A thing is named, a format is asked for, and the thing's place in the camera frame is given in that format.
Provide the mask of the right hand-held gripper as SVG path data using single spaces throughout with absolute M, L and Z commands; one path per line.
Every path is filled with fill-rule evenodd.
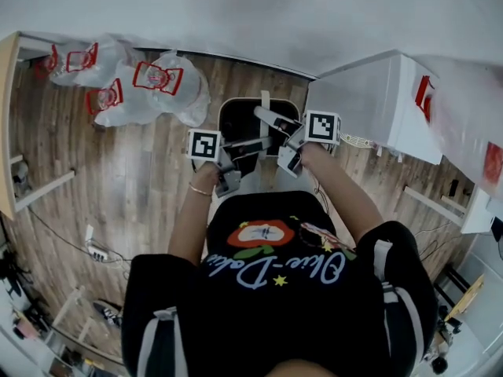
M 302 172 L 302 147 L 307 142 L 325 145 L 340 143 L 341 119 L 334 112 L 307 110 L 303 122 L 287 118 L 262 106 L 256 106 L 254 115 L 269 127 L 287 135 L 278 150 L 278 166 L 297 178 Z

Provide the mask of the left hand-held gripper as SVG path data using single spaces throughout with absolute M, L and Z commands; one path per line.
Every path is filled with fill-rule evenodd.
M 215 186 L 218 198 L 236 192 L 240 188 L 241 172 L 231 156 L 252 156 L 266 151 L 273 144 L 272 137 L 258 137 L 234 142 L 221 142 L 220 131 L 190 129 L 187 141 L 187 157 L 192 161 L 212 162 L 219 170 Z

